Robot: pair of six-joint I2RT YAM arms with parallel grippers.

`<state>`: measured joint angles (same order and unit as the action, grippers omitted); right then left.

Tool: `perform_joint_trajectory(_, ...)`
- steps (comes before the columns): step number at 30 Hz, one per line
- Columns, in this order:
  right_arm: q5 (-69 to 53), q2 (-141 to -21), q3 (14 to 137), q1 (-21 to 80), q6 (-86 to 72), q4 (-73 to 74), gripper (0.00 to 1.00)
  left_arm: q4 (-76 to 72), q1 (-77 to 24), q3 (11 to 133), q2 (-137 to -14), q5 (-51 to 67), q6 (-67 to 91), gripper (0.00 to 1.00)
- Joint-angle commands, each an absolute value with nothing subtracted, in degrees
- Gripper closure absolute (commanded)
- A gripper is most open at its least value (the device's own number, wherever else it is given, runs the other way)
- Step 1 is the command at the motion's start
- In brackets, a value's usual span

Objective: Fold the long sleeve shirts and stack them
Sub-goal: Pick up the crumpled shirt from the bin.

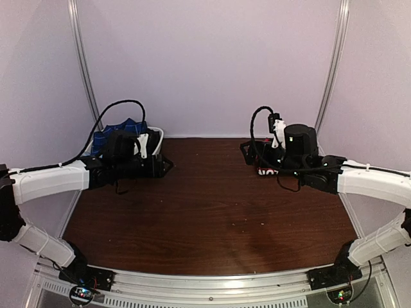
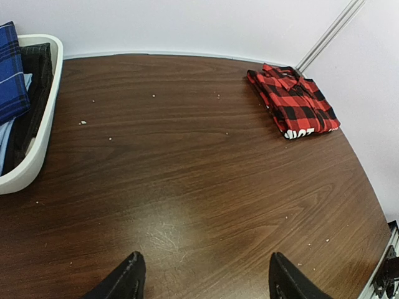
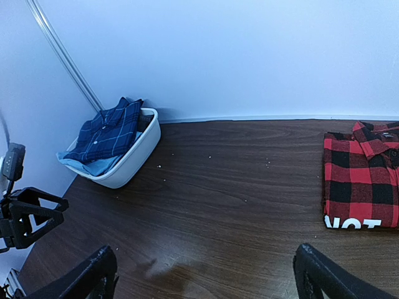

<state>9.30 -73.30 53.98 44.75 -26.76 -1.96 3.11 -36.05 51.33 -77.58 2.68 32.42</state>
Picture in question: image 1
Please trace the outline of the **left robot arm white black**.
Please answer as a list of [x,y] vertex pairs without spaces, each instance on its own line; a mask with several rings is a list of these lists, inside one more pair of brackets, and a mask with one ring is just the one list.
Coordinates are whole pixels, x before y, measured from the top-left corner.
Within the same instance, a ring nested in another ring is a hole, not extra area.
[[108,163],[86,156],[66,166],[25,172],[1,165],[1,240],[15,242],[66,269],[79,285],[92,280],[82,253],[68,242],[53,237],[23,219],[19,206],[28,201],[70,191],[118,186],[120,180],[162,178],[174,164],[161,154],[133,157],[128,162]]

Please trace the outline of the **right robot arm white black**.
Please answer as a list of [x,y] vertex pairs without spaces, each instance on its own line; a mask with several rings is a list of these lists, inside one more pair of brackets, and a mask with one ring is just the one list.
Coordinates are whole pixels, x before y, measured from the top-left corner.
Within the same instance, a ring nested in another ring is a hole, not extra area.
[[343,283],[361,265],[405,245],[410,246],[410,173],[361,165],[334,155],[303,156],[301,168],[287,168],[283,160],[265,164],[260,175],[292,175],[298,188],[304,185],[330,194],[359,194],[404,206],[386,225],[364,238],[344,244],[329,277]]

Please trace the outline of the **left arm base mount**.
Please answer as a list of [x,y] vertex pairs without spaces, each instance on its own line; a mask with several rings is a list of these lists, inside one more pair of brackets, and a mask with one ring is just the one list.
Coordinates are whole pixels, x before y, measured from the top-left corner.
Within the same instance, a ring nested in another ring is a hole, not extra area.
[[92,266],[70,265],[68,268],[62,268],[58,278],[94,290],[110,291],[114,281],[114,272]]

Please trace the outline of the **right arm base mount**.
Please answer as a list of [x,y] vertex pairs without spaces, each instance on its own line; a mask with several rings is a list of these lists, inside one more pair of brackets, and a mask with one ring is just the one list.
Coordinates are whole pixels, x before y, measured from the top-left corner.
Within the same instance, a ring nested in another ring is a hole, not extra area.
[[307,276],[311,290],[317,290],[348,284],[352,280],[362,278],[362,272],[359,268],[348,269],[344,266],[332,265],[311,269]]

